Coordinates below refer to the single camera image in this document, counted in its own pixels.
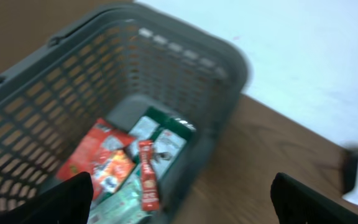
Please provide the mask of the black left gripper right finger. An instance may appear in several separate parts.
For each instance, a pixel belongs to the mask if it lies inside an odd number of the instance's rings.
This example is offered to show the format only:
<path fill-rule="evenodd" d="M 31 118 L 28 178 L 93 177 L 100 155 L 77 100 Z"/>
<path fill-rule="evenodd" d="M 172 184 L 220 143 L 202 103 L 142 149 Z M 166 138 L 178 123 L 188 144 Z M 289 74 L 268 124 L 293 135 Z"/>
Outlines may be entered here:
<path fill-rule="evenodd" d="M 280 224 L 358 224 L 357 214 L 282 172 L 270 198 Z"/>

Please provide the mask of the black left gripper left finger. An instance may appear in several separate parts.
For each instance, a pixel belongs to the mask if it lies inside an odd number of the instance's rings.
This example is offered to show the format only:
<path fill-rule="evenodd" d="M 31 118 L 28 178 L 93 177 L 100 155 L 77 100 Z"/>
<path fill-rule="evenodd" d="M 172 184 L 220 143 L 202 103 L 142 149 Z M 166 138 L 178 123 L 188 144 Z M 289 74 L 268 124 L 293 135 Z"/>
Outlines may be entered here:
<path fill-rule="evenodd" d="M 93 193 L 91 175 L 81 172 L 0 215 L 0 224 L 86 224 Z"/>

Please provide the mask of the light teal tissue pack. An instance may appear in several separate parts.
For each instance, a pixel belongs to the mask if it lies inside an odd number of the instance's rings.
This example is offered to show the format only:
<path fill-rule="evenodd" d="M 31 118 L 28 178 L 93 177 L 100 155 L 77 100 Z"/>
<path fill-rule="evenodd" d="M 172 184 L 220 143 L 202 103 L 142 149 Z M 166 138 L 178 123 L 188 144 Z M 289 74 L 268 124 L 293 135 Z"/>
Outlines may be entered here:
<path fill-rule="evenodd" d="M 139 179 L 123 186 L 89 213 L 87 224 L 120 223 L 136 224 L 145 222 L 150 216 L 141 207 L 142 187 Z"/>

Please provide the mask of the green 3M wipes pack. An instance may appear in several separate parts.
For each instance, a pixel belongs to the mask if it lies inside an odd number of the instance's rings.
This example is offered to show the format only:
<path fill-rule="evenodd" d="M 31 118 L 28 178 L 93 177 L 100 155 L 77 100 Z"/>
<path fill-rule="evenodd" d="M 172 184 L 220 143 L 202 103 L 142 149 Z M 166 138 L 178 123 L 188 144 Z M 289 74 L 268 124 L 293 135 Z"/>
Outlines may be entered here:
<path fill-rule="evenodd" d="M 162 191 L 160 183 L 182 150 L 184 150 L 188 141 L 193 137 L 194 132 L 195 128 L 187 121 L 165 114 L 157 108 L 148 108 L 129 130 L 129 134 L 135 137 L 135 141 L 124 149 L 125 153 L 135 163 L 135 167 L 116 192 L 103 192 L 101 199 L 91 209 L 94 209 L 101 202 L 116 194 L 123 186 L 129 184 L 134 179 L 139 179 L 140 181 L 139 141 L 143 140 L 153 141 L 154 152 L 151 164 L 157 176 L 161 207 Z"/>

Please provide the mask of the red stick sachet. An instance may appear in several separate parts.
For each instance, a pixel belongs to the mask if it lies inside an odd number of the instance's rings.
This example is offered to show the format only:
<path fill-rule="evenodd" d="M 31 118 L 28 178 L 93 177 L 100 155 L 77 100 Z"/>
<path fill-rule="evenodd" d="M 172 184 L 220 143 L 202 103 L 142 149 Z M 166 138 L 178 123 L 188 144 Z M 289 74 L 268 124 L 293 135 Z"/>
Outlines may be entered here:
<path fill-rule="evenodd" d="M 151 164 L 153 152 L 152 140 L 139 141 L 142 209 L 146 212 L 156 211 L 160 207 L 157 176 Z"/>

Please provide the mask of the red snack bag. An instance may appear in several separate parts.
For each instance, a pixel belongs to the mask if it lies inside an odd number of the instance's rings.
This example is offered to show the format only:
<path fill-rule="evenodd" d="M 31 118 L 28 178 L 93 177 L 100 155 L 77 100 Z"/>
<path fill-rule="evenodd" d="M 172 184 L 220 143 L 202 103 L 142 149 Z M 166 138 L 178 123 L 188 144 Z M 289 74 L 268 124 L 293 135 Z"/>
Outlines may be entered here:
<path fill-rule="evenodd" d="M 124 149 L 135 137 L 99 118 L 61 166 L 57 178 L 68 180 L 80 172 L 91 175 L 93 200 L 103 192 L 114 193 L 135 167 Z"/>

